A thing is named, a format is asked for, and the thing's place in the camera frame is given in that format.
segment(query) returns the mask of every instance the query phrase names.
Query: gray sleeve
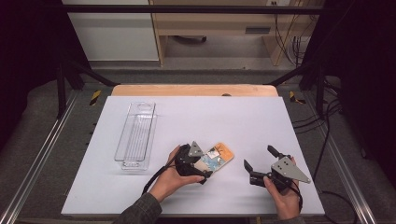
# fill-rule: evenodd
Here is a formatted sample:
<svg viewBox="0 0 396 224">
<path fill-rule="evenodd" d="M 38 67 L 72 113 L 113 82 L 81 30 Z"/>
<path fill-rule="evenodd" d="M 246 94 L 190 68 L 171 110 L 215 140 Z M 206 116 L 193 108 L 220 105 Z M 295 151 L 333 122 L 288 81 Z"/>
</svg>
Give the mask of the gray sleeve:
<svg viewBox="0 0 396 224">
<path fill-rule="evenodd" d="M 302 217 L 294 217 L 287 220 L 275 221 L 274 224 L 305 224 L 305 221 Z"/>
<path fill-rule="evenodd" d="M 150 193 L 145 193 L 132 206 L 125 209 L 113 223 L 155 223 L 162 211 L 161 205 L 154 196 Z"/>
</svg>

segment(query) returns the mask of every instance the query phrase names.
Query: clear plastic container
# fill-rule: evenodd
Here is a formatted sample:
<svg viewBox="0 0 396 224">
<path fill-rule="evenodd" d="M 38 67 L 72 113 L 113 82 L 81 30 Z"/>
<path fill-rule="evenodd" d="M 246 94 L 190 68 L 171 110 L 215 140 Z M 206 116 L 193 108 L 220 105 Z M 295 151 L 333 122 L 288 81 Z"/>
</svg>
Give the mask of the clear plastic container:
<svg viewBox="0 0 396 224">
<path fill-rule="evenodd" d="M 116 161 L 121 161 L 122 170 L 149 168 L 156 121 L 155 103 L 130 104 L 115 156 Z"/>
</svg>

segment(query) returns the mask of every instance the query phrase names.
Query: black cable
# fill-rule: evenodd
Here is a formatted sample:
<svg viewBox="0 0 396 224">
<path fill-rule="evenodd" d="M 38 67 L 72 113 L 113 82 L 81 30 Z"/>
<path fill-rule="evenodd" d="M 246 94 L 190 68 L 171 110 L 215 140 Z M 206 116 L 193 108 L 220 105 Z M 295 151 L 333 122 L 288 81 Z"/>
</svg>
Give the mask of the black cable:
<svg viewBox="0 0 396 224">
<path fill-rule="evenodd" d="M 285 55 L 287 55 L 285 43 L 283 42 L 282 36 L 280 35 L 279 29 L 278 29 L 278 27 L 277 27 L 277 14 L 274 14 L 274 17 L 275 17 L 275 40 L 276 40 L 276 43 L 277 43 L 277 44 L 279 45 L 279 47 L 282 49 L 283 53 L 284 53 Z M 278 35 L 279 35 L 280 42 L 282 43 L 282 45 L 280 45 L 279 40 L 277 39 L 277 36 L 278 36 Z"/>
<path fill-rule="evenodd" d="M 145 187 L 143 188 L 143 192 L 142 195 L 145 194 L 148 190 L 149 187 L 152 185 L 152 183 L 154 182 L 155 179 L 157 179 L 158 176 L 160 176 L 166 169 L 168 169 L 169 167 L 171 167 L 171 163 L 175 160 L 176 156 L 178 155 L 178 153 L 180 153 L 180 148 L 178 149 L 177 153 L 175 154 L 175 156 L 165 164 L 165 166 L 161 167 L 160 170 L 158 170 L 154 176 L 148 181 L 148 183 L 145 185 Z"/>
<path fill-rule="evenodd" d="M 330 42 L 330 40 L 334 38 L 335 31 L 339 28 L 339 24 L 341 24 L 341 22 L 344 20 L 345 16 L 349 12 L 349 10 L 352 8 L 354 3 L 356 2 L 356 0 L 352 0 L 352 1 L 353 2 L 350 4 L 350 6 L 344 11 L 344 14 L 342 15 L 342 17 L 335 23 L 335 25 L 332 26 L 330 32 L 324 36 L 324 39 L 319 43 L 319 45 L 316 48 L 315 52 L 313 53 L 312 57 L 309 58 L 309 61 L 303 60 L 303 63 L 301 64 L 301 66 L 295 68 L 294 70 L 291 70 L 283 77 L 280 77 L 274 81 L 269 82 L 267 85 L 278 86 L 278 85 L 284 83 L 285 81 L 291 79 L 292 77 L 298 76 L 298 75 L 302 74 L 303 72 L 308 71 L 308 69 L 312 68 L 311 66 L 317 66 L 318 63 L 321 63 L 323 61 L 323 55 L 325 55 L 322 52 L 329 50 L 328 46 L 330 46 L 330 45 L 328 42 Z M 302 82 L 300 82 L 300 86 L 303 86 L 304 82 L 306 82 L 306 81 L 303 79 Z"/>
<path fill-rule="evenodd" d="M 309 132 L 309 131 L 312 131 L 312 130 L 316 129 L 317 127 L 322 126 L 323 124 L 324 124 L 324 121 L 321 122 L 320 124 L 318 124 L 317 126 L 314 126 L 314 127 L 310 128 L 310 129 L 308 129 L 308 130 L 305 130 L 305 131 L 302 131 L 302 132 L 299 132 L 299 133 L 296 133 L 296 134 L 307 133 L 307 132 Z"/>
<path fill-rule="evenodd" d="M 316 168 L 315 168 L 315 172 L 314 172 L 314 174 L 312 175 L 312 179 L 314 180 L 314 182 L 315 182 L 315 179 L 316 179 L 317 174 L 318 174 L 318 169 L 319 169 L 321 160 L 322 160 L 322 158 L 323 158 L 324 149 L 326 148 L 326 145 L 327 145 L 327 140 L 329 139 L 329 133 L 330 133 L 330 121 L 329 121 L 329 116 L 328 116 L 328 115 L 329 115 L 329 108 L 330 108 L 331 104 L 334 103 L 334 102 L 336 102 L 336 101 L 338 101 L 338 99 L 335 99 L 335 100 L 331 101 L 331 102 L 327 105 L 327 109 L 326 109 L 326 114 L 327 114 L 327 116 L 325 116 L 325 117 L 326 117 L 326 124 L 327 124 L 327 132 L 326 132 L 326 136 L 325 136 L 325 138 L 324 138 L 323 146 L 322 146 L 322 148 L 321 148 L 321 150 L 320 150 L 320 154 L 319 154 L 319 158 L 318 158 L 318 163 L 317 163 L 317 166 L 316 166 Z"/>
<path fill-rule="evenodd" d="M 299 207 L 299 210 L 300 210 L 300 212 L 301 212 L 301 210 L 303 209 L 303 195 L 301 195 L 300 188 L 297 186 L 297 184 L 294 183 L 294 181 L 291 180 L 291 182 L 292 182 L 292 183 L 294 184 L 294 186 L 297 188 L 297 189 L 294 189 L 294 188 L 292 188 L 291 186 L 287 185 L 285 182 L 281 181 L 281 180 L 278 179 L 278 178 L 273 178 L 273 179 L 274 179 L 275 181 L 277 181 L 278 183 L 281 183 L 282 185 L 284 185 L 284 186 L 287 187 L 288 189 L 291 189 L 294 193 L 297 194 L 297 196 L 299 197 L 298 207 Z"/>
<path fill-rule="evenodd" d="M 300 52 L 300 44 L 299 44 L 299 40 L 297 40 L 297 51 L 294 51 L 294 49 L 293 49 L 293 53 L 294 53 L 294 56 L 296 57 L 296 66 L 298 66 L 298 60 L 299 60 L 299 52 Z"/>
<path fill-rule="evenodd" d="M 300 57 L 300 46 L 301 46 L 301 38 L 300 37 L 297 37 L 297 43 L 296 43 L 297 45 L 296 45 L 296 47 L 297 47 L 297 59 L 299 59 L 299 57 Z"/>
<path fill-rule="evenodd" d="M 296 62 L 297 62 L 298 59 L 302 58 L 302 57 L 300 56 L 300 54 L 301 54 L 301 53 L 300 53 L 300 50 L 297 49 L 298 42 L 299 42 L 298 37 L 295 36 L 295 37 L 293 38 L 292 43 L 291 43 L 291 49 L 292 49 L 292 51 L 293 51 L 294 57 L 296 58 Z"/>
<path fill-rule="evenodd" d="M 326 116 L 331 116 L 331 115 L 333 115 L 333 114 L 334 114 L 335 112 L 337 112 L 338 110 L 335 110 L 335 111 L 332 111 L 332 110 L 335 109 L 335 108 L 336 108 L 337 106 L 339 106 L 339 105 L 340 105 L 339 103 L 338 103 L 337 105 L 334 105 L 332 108 L 329 109 L 329 111 L 328 111 L 325 115 L 326 115 Z M 307 121 L 307 120 L 313 118 L 314 116 L 311 116 L 311 117 L 309 117 L 308 119 L 297 120 L 297 121 L 294 121 L 294 122 Z M 320 119 L 321 119 L 321 118 L 317 118 L 317 119 L 311 120 L 311 121 L 309 121 L 309 122 L 306 123 L 306 124 L 293 127 L 293 129 L 299 129 L 299 128 L 303 128 L 303 127 L 309 126 L 310 124 L 312 124 L 312 123 L 314 123 L 315 121 L 318 121 L 318 120 L 320 120 Z"/>
<path fill-rule="evenodd" d="M 336 196 L 336 197 L 338 197 L 338 198 L 344 200 L 344 201 L 352 208 L 352 211 L 353 211 L 353 214 L 354 214 L 353 223 L 354 223 L 354 224 L 355 224 L 355 223 L 358 223 L 358 214 L 356 213 L 355 208 L 353 207 L 353 204 L 352 204 L 348 199 L 346 199 L 345 197 L 343 197 L 343 196 L 340 195 L 340 194 L 337 194 L 337 193 L 334 193 L 334 192 L 331 192 L 331 191 L 327 191 L 327 190 L 323 190 L 322 193 L 323 193 L 323 194 L 330 194 L 330 195 Z M 327 219 L 329 219 L 330 222 L 336 223 L 334 220 L 332 220 L 332 219 L 331 219 L 330 217 L 328 217 L 327 215 L 325 215 L 325 217 L 326 217 Z"/>
</svg>

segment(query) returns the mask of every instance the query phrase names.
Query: human hand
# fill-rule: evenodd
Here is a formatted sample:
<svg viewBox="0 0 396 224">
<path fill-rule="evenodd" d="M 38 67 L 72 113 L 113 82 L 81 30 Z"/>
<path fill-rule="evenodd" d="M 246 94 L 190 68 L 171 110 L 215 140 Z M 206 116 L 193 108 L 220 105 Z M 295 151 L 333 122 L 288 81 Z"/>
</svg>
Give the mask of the human hand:
<svg viewBox="0 0 396 224">
<path fill-rule="evenodd" d="M 179 150 L 180 146 L 177 146 L 170 154 L 168 161 L 172 160 L 175 157 Z M 157 179 L 154 186 L 149 191 L 152 196 L 154 196 L 157 201 L 160 203 L 166 197 L 173 194 L 179 188 L 188 185 L 197 183 L 204 180 L 203 176 L 200 175 L 190 175 L 190 176 L 181 176 L 178 174 L 175 168 L 175 162 L 172 161 L 170 167 L 167 168 Z"/>
<path fill-rule="evenodd" d="M 298 181 L 293 180 L 292 188 L 298 190 Z M 279 220 L 286 220 L 300 215 L 299 196 L 291 189 L 284 189 L 279 193 L 274 183 L 267 177 L 264 177 L 264 185 L 274 199 Z"/>
</svg>

